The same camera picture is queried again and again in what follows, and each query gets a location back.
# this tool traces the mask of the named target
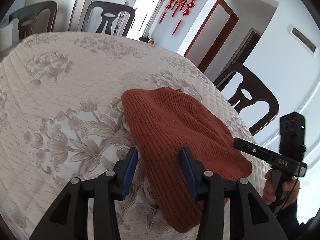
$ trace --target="white container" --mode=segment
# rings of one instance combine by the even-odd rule
[[[12,22],[0,29],[0,51],[12,46]]]

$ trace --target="metal screw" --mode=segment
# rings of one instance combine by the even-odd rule
[[[80,181],[79,178],[72,178],[72,179],[70,180],[71,184],[77,184],[77,183],[79,183],[79,181]]]
[[[248,180],[247,179],[245,179],[245,178],[241,178],[241,179],[239,179],[239,182],[241,183],[241,184],[248,184]]]
[[[106,171],[106,175],[108,177],[112,177],[113,175],[115,175],[116,173],[113,171],[113,170],[109,170],[109,171]]]
[[[206,177],[212,177],[212,176],[213,176],[213,172],[212,172],[212,171],[205,171],[205,172],[204,172],[204,175],[205,175]]]

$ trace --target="beige tablecloth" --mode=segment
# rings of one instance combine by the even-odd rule
[[[25,39],[0,63],[0,214],[18,239],[28,239],[72,177],[97,177],[134,145],[121,94],[170,86],[199,100],[234,137],[253,142],[238,113],[186,58],[123,37],[45,33]],[[252,162],[261,194],[265,162]],[[93,239],[92,203],[89,238]],[[164,221],[140,161],[131,192],[116,203],[122,239],[195,239]],[[229,206],[225,238],[229,235]]]

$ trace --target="brown fabric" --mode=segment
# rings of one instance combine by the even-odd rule
[[[124,114],[137,143],[146,177],[164,219],[185,233],[200,223],[202,204],[192,200],[180,167],[188,146],[207,170],[224,179],[251,174],[251,163],[233,147],[226,125],[195,98],[171,88],[128,90]]]

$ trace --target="person's hand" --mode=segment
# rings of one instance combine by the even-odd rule
[[[264,189],[263,189],[262,199],[267,205],[270,205],[271,203],[276,201],[276,195],[273,192],[273,186],[271,183],[271,171],[268,171],[266,173],[265,179],[267,179],[267,181],[266,181],[266,185],[264,186]],[[283,191],[290,193],[290,191],[294,187],[295,183],[296,183],[295,179],[291,179],[289,181],[284,182],[282,184]],[[286,204],[284,205],[284,207],[282,209],[285,209],[287,206],[290,206],[291,204],[293,204],[296,201],[298,194],[299,194],[299,188],[300,188],[300,182],[298,180],[296,186],[292,190],[291,195],[289,196]]]

